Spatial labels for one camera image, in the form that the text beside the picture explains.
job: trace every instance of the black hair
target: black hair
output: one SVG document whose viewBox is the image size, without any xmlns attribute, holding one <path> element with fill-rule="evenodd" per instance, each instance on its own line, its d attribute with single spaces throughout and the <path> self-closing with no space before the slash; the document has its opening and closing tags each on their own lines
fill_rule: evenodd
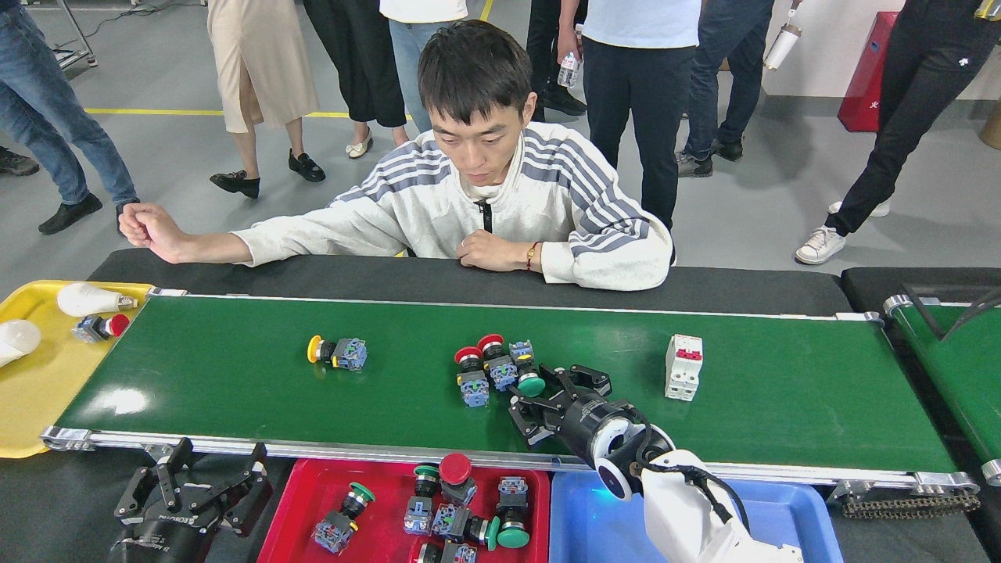
<svg viewBox="0 0 1001 563">
<path fill-rule="evenodd" d="M 472 112 L 484 118 L 495 107 L 514 107 L 519 117 L 532 91 L 532 63 L 510 33 L 480 20 L 439 29 L 420 53 L 420 103 L 468 125 Z"/>
</svg>

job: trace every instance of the cable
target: cable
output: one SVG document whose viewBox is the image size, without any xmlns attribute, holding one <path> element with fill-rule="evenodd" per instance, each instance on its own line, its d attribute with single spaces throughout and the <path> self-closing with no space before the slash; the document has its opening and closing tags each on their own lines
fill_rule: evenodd
<svg viewBox="0 0 1001 563">
<path fill-rule="evenodd" d="M 194 3 L 194 4 L 179 4 L 177 2 L 177 0 L 173 0 L 173 1 L 168 2 L 167 4 L 161 4 L 159 6 L 157 6 L 155 4 L 147 4 L 147 5 L 144 5 L 144 6 L 134 6 L 134 7 L 130 8 L 130 9 L 128 9 L 128 10 L 126 10 L 126 11 L 118 14 L 117 16 L 115 16 L 113 18 L 108 18 L 106 20 L 101 20 L 100 22 L 98 22 L 97 28 L 94 29 L 94 31 L 92 31 L 92 32 L 90 32 L 88 34 L 85 34 L 83 37 L 84 38 L 93 37 L 94 35 L 97 35 L 97 32 L 101 30 L 101 26 L 104 25 L 105 23 L 108 23 L 109 21 L 115 21 L 115 20 L 121 19 L 121 18 L 123 18 L 125 16 L 146 17 L 148 15 L 155 14 L 157 12 L 162 12 L 162 11 L 166 10 L 167 8 L 172 8 L 174 6 L 200 6 L 200 5 L 201 4 L 198 4 L 198 3 Z M 70 43 L 75 43 L 76 41 L 78 41 L 78 39 L 70 39 L 69 41 L 67 41 L 65 43 L 61 43 L 59 45 L 56 45 L 52 49 L 53 50 L 59 50 L 59 49 L 65 47 L 66 45 L 69 45 Z"/>
</svg>

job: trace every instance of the light blue shirt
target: light blue shirt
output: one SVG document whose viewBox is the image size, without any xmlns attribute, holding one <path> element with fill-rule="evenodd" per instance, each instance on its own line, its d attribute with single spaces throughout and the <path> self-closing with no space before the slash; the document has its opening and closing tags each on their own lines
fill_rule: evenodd
<svg viewBox="0 0 1001 563">
<path fill-rule="evenodd" d="M 701 10 L 701 0 L 590 0 L 584 36 L 617 47 L 692 47 Z"/>
</svg>

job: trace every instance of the young man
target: young man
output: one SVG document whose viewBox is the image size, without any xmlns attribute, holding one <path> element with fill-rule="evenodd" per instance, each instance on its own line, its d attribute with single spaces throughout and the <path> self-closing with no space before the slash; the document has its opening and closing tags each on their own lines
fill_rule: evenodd
<svg viewBox="0 0 1001 563">
<path fill-rule="evenodd" d="M 645 290 L 668 273 L 671 235 L 619 189 L 579 133 L 532 123 L 525 50 L 478 21 L 442 28 L 420 56 L 431 130 L 390 152 L 327 207 L 248 229 L 190 235 L 160 207 L 129 205 L 122 230 L 170 262 L 257 265 L 294 254 L 458 258 L 549 283 Z"/>
<path fill-rule="evenodd" d="M 869 216 L 890 212 L 888 199 L 907 157 L 935 119 L 976 77 L 1001 36 L 1001 22 L 974 17 L 980 0 L 908 0 L 893 26 L 883 64 L 876 144 L 862 174 L 827 220 L 797 248 L 816 265 L 845 247 Z"/>
</svg>

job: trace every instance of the white shoe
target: white shoe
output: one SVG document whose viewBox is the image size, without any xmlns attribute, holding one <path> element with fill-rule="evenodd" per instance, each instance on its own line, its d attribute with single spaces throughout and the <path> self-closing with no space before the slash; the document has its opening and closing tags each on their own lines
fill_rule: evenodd
<svg viewBox="0 0 1001 563">
<path fill-rule="evenodd" d="M 834 203 L 831 203 L 827 208 L 827 212 L 831 213 L 832 215 L 840 210 L 841 210 L 841 201 L 835 201 Z M 887 199 L 886 201 L 880 203 L 879 205 L 876 205 L 876 208 L 873 209 L 873 212 L 869 213 L 869 216 L 885 217 L 889 214 L 890 214 L 890 200 Z"/>
<path fill-rule="evenodd" d="M 829 226 L 822 226 L 796 250 L 796 260 L 810 265 L 824 263 L 844 247 L 844 236 Z"/>
<path fill-rule="evenodd" d="M 368 136 L 365 140 L 359 142 L 358 144 L 349 144 L 344 147 L 344 152 L 347 153 L 348 158 L 361 158 L 364 156 L 368 149 L 372 147 L 372 130 L 368 129 Z"/>
</svg>

